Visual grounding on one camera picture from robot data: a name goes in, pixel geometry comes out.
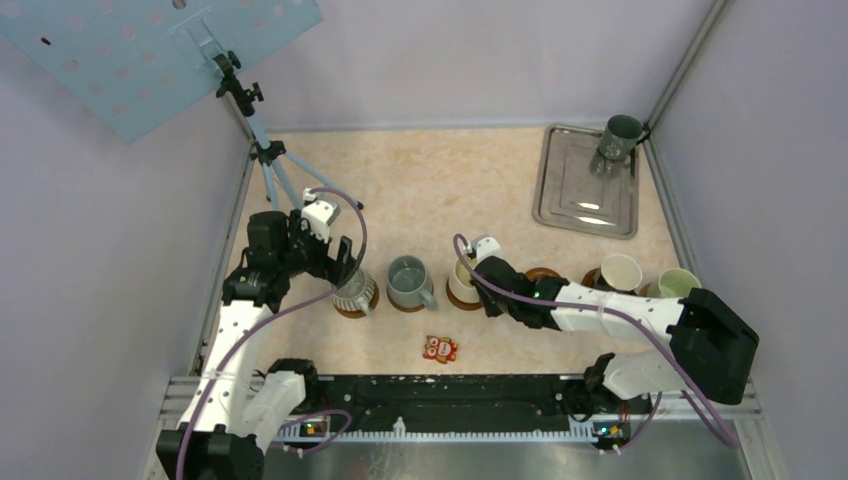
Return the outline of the light green mug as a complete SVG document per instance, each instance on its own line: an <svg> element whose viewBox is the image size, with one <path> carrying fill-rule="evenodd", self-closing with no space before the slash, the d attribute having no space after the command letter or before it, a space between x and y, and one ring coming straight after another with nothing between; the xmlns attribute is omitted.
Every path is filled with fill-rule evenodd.
<svg viewBox="0 0 848 480"><path fill-rule="evenodd" d="M649 298L687 297L692 289L701 288L700 280L689 270L671 268L663 271L650 285Z"/></svg>

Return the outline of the black mug white inside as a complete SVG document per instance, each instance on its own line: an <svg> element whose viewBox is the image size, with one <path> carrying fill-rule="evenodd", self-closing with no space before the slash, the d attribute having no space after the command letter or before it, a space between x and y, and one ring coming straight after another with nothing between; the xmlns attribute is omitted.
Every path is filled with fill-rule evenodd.
<svg viewBox="0 0 848 480"><path fill-rule="evenodd" d="M594 287L600 290L633 292L643 281L643 270L629 255L615 253L601 262L593 279Z"/></svg>

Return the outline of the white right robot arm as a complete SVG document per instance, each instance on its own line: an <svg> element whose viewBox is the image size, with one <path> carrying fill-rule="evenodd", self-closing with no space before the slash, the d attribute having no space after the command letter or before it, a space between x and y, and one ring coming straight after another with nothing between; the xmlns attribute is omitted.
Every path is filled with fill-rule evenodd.
<svg viewBox="0 0 848 480"><path fill-rule="evenodd" d="M463 267L490 317L507 314L532 329L585 331L649 344L637 354L605 354L586 370L586 397L600 412L612 412L646 393L678 390L723 405L743 399L760 339L710 290L651 298L559 277L531 280L496 256Z"/></svg>

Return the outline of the dark green mug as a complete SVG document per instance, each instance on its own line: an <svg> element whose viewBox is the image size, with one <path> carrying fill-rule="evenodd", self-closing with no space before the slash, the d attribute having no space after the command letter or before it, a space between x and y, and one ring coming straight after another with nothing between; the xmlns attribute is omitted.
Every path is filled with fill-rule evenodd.
<svg viewBox="0 0 848 480"><path fill-rule="evenodd" d="M645 133L643 123L633 116L610 117L590 162L590 173L597 177L617 175Z"/></svg>

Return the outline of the cream mug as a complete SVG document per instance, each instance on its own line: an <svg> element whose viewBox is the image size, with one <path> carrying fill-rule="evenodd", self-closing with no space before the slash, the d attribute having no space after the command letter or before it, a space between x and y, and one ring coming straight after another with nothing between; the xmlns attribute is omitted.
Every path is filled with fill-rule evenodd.
<svg viewBox="0 0 848 480"><path fill-rule="evenodd" d="M456 260L454 263L448 277L448 290L458 302L468 305L480 303L476 287L471 283L469 271L461 260Z"/></svg>

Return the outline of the grey ribbed mug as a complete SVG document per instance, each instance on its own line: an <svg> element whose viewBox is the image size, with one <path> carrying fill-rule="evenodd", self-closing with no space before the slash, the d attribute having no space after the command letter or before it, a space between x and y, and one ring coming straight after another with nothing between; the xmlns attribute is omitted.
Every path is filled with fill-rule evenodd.
<svg viewBox="0 0 848 480"><path fill-rule="evenodd" d="M359 268L351 279L331 297L333 306L344 310L365 308L378 290L376 281L364 269Z"/></svg>

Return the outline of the grey blue mug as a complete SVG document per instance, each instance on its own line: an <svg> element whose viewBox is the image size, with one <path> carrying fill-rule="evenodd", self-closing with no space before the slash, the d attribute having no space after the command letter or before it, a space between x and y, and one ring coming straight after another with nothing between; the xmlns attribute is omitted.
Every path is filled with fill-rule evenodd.
<svg viewBox="0 0 848 480"><path fill-rule="evenodd" d="M395 258L387 269L388 296L404 307L426 305L438 309L434 283L425 264L417 257L403 255Z"/></svg>

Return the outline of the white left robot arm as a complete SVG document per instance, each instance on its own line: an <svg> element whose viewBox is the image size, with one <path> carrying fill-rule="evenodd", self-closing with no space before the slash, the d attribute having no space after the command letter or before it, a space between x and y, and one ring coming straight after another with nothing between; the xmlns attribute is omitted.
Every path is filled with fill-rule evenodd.
<svg viewBox="0 0 848 480"><path fill-rule="evenodd" d="M318 200L250 217L248 244L223 281L218 331L198 385L176 427L156 441L167 478L259 479L286 418L319 404L321 388L305 363L267 374L258 391L250 385L266 326L330 297L358 268L349 238L328 253L337 215L337 206Z"/></svg>

